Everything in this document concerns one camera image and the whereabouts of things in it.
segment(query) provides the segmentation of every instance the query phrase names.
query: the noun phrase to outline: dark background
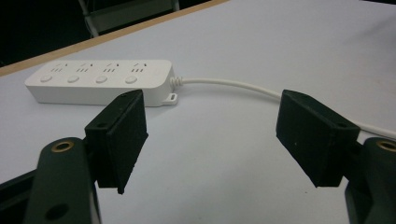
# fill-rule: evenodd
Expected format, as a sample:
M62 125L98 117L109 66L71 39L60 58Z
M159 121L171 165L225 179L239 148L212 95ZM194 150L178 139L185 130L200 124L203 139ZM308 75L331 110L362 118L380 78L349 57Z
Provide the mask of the dark background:
M90 8L95 1L95 8L99 9L128 0L90 1ZM180 9L183 9L207 1L179 0L179 5ZM0 66L26 60L91 38L78 0L6 0L0 8L0 22Z

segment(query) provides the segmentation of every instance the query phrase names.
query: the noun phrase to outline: white table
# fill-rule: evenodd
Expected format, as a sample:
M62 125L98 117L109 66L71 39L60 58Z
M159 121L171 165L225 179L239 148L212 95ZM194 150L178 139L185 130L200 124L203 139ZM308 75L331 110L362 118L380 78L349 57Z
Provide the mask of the white table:
M232 0L63 57L167 59L178 76L312 95L347 118L396 127L396 6ZM46 144L84 137L104 107L38 104L0 77L0 181L35 169ZM346 181L315 189L276 139L278 104L212 85L147 108L148 141L125 189L99 189L104 223L347 223ZM363 142L368 133L361 133Z

